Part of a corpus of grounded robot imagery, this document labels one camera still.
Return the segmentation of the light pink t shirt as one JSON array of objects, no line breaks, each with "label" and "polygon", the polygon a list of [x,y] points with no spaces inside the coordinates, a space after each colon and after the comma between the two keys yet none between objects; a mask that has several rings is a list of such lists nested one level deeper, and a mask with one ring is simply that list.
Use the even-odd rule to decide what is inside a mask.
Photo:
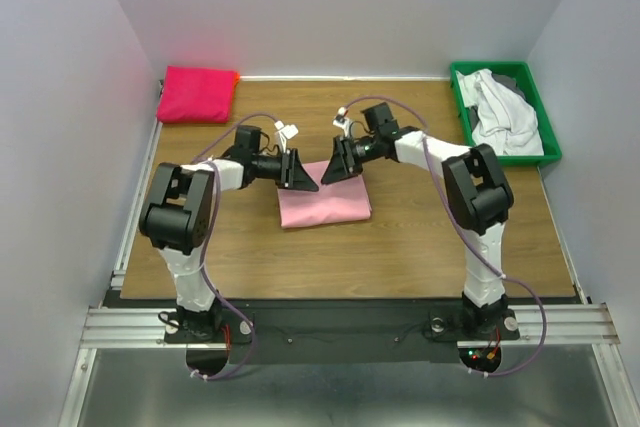
[{"label": "light pink t shirt", "polygon": [[318,184],[317,192],[277,191],[283,229],[365,221],[371,217],[372,209],[363,177],[323,185],[321,177],[328,164],[328,161],[323,161],[303,165]]}]

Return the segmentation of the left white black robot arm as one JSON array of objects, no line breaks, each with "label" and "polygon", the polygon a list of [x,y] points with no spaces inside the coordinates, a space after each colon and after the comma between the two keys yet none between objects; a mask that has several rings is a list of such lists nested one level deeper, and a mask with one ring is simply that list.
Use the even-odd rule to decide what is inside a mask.
[{"label": "left white black robot arm", "polygon": [[241,190],[256,179],[283,190],[317,192],[298,150],[287,146],[298,134],[293,124],[274,124],[276,151],[261,148],[261,128],[240,125],[220,158],[192,164],[161,163],[156,168],[139,218],[139,231],[166,262],[176,289],[174,314],[162,314],[167,333],[209,342],[222,331],[221,304],[208,279],[205,252],[219,211],[221,193]]}]

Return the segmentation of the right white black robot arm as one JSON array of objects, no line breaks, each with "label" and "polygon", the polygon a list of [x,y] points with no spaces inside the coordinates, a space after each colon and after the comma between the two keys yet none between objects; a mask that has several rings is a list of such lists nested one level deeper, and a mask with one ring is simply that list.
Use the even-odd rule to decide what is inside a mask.
[{"label": "right white black robot arm", "polygon": [[454,230],[465,245],[466,277],[459,328],[482,337],[498,326],[508,301],[501,267],[502,236],[514,195],[493,149],[436,139],[417,127],[401,127],[386,102],[362,111],[368,134],[356,138],[349,108],[333,125],[342,133],[321,178],[335,184],[362,174],[365,163],[389,159],[428,171]]}]

